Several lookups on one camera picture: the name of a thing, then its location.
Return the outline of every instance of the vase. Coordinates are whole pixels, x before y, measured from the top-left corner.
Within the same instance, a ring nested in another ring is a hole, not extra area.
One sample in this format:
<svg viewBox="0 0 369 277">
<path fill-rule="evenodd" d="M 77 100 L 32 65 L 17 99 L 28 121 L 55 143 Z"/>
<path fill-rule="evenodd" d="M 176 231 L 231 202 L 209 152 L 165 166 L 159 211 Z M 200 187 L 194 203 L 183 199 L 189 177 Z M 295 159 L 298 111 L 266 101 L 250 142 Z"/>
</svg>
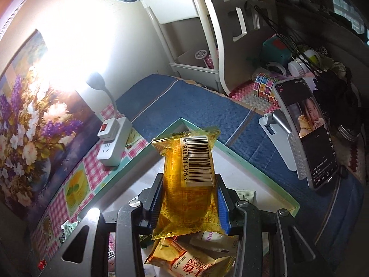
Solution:
<svg viewBox="0 0 369 277">
<path fill-rule="evenodd" d="M 36 181 L 32 181 L 31 182 L 31 188 L 33 192 L 37 192 L 39 190 L 42 190 L 45 185 L 47 184 L 47 182 L 49 181 L 49 177 L 50 177 L 50 172 L 51 172 L 51 161 L 49 158 L 46 158 L 43 161 L 39 162 L 39 165 L 43 166 L 43 174 L 40 176 L 39 180 Z"/>
</svg>

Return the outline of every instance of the smartphone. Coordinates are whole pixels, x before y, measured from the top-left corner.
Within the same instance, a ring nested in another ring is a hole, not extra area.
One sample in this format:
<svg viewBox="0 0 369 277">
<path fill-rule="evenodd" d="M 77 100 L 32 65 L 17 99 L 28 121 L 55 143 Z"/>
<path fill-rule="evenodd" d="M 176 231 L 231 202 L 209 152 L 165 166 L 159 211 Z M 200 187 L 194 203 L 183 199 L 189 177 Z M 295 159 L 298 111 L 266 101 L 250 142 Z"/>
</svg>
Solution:
<svg viewBox="0 0 369 277">
<path fill-rule="evenodd" d="M 317 190 L 338 170 L 327 122 L 304 79 L 277 82 L 273 90 L 294 135 L 309 187 Z"/>
</svg>

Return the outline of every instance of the yellow plastic wrapper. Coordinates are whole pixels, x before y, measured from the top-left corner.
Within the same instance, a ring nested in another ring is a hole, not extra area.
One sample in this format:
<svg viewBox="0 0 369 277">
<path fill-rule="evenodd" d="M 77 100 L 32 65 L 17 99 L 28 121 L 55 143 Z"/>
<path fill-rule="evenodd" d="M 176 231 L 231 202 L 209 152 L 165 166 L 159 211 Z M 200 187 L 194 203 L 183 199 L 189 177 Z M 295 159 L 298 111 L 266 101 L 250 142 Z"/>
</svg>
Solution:
<svg viewBox="0 0 369 277">
<path fill-rule="evenodd" d="M 145 264 L 164 268 L 174 277 L 223 277 L 234 263 L 234 256 L 213 259 L 188 244 L 161 238 Z"/>
<path fill-rule="evenodd" d="M 224 234 L 218 218 L 211 155 L 218 128 L 155 138 L 152 145 L 165 156 L 164 198 L 152 239 L 199 231 Z"/>
</svg>

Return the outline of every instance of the silver bolt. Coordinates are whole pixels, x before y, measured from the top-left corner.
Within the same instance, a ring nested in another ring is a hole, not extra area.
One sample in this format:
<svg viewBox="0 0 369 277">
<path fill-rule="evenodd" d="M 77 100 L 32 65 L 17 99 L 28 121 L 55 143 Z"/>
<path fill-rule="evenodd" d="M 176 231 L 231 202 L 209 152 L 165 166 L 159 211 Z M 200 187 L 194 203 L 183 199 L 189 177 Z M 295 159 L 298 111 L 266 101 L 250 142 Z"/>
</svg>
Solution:
<svg viewBox="0 0 369 277">
<path fill-rule="evenodd" d="M 130 202 L 130 207 L 139 207 L 141 205 L 140 200 L 133 200 Z"/>
<path fill-rule="evenodd" d="M 240 200 L 240 201 L 237 202 L 237 206 L 245 208 L 245 207 L 249 206 L 249 202 L 247 202 L 245 200 Z"/>
<path fill-rule="evenodd" d="M 285 208 L 278 210 L 278 212 L 281 216 L 288 216 L 290 214 L 290 212 L 286 210 Z"/>
</svg>

